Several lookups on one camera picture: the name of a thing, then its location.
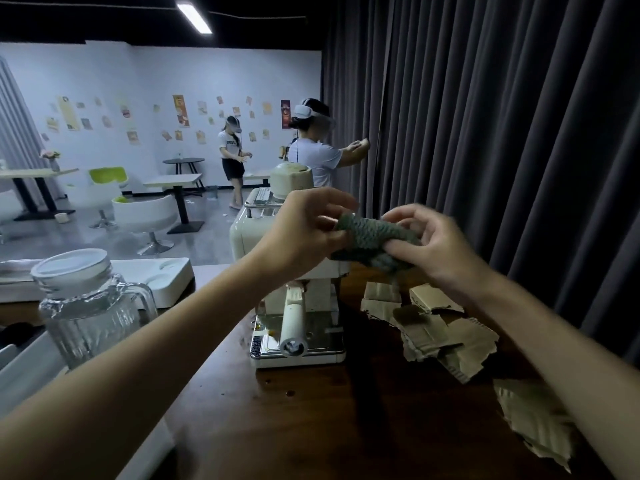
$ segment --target hand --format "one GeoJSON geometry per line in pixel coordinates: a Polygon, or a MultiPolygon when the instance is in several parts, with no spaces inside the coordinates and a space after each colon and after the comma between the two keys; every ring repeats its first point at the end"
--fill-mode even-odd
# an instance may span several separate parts
{"type": "Polygon", "coordinates": [[[347,231],[333,228],[338,217],[357,208],[352,195],[331,187],[293,191],[249,255],[268,278],[281,284],[295,280],[349,245],[347,231]]]}
{"type": "Polygon", "coordinates": [[[450,298],[469,306],[482,293],[493,270],[478,256],[452,218],[412,203],[396,207],[382,216],[421,236],[422,246],[393,239],[386,252],[420,267],[450,298]]]}
{"type": "Polygon", "coordinates": [[[347,146],[347,151],[352,152],[360,147],[360,141],[354,141],[352,144],[347,146]]]}

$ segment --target glass jug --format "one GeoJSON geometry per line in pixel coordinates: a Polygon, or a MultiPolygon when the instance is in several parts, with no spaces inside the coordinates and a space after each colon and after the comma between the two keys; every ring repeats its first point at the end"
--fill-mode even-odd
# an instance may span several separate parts
{"type": "Polygon", "coordinates": [[[81,249],[53,256],[34,266],[31,275],[47,296],[40,302],[40,316],[69,369],[141,327],[136,298],[149,321],[157,317],[148,286],[126,283],[114,274],[105,250],[81,249]]]}

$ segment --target black round table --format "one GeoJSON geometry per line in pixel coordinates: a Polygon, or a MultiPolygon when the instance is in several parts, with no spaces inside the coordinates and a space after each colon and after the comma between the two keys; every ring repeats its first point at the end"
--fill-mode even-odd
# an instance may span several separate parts
{"type": "MultiPolygon", "coordinates": [[[[171,160],[163,160],[162,163],[167,163],[169,165],[175,165],[175,174],[176,175],[181,175],[182,174],[182,165],[186,164],[189,167],[189,170],[191,173],[199,173],[198,169],[196,168],[196,163],[200,163],[203,162],[204,158],[172,158],[171,160]]],[[[204,184],[202,183],[202,180],[198,180],[196,182],[196,187],[198,188],[198,190],[200,191],[204,191],[205,187],[204,184]]]]}

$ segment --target brown wooden countertop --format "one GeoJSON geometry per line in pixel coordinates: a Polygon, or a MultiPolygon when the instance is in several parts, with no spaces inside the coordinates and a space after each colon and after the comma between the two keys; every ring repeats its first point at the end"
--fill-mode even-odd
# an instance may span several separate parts
{"type": "MultiPolygon", "coordinates": [[[[342,280],[348,352],[340,365],[256,371],[245,317],[168,412],[177,448],[156,477],[612,478],[588,445],[572,460],[570,476],[510,430],[492,379],[536,373],[503,333],[484,371],[461,385],[434,360],[405,361],[399,332],[358,311],[367,281],[387,279],[354,264],[342,280]]],[[[412,270],[401,285],[406,291],[423,282],[412,270]]],[[[204,282],[196,276],[196,284],[204,282]]]]}

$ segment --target tile floor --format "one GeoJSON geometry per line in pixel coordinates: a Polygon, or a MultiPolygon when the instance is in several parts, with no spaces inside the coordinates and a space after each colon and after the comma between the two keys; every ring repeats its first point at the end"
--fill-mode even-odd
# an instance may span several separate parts
{"type": "MultiPolygon", "coordinates": [[[[146,234],[132,234],[117,227],[91,229],[88,225],[99,220],[98,212],[78,210],[71,214],[68,224],[58,224],[52,220],[3,225],[5,244],[0,244],[0,261],[47,258],[80,248],[101,248],[107,250],[111,259],[189,257],[194,266],[229,264],[233,261],[229,227],[237,213],[228,206],[230,197],[231,190],[220,190],[218,200],[208,200],[206,195],[187,197],[189,219],[204,221],[204,226],[199,232],[190,234],[167,235],[168,229],[157,232],[158,239],[175,243],[172,249],[162,254],[139,256],[136,251],[147,242],[146,234]]],[[[60,209],[68,208],[66,200],[56,204],[60,209]]]]}

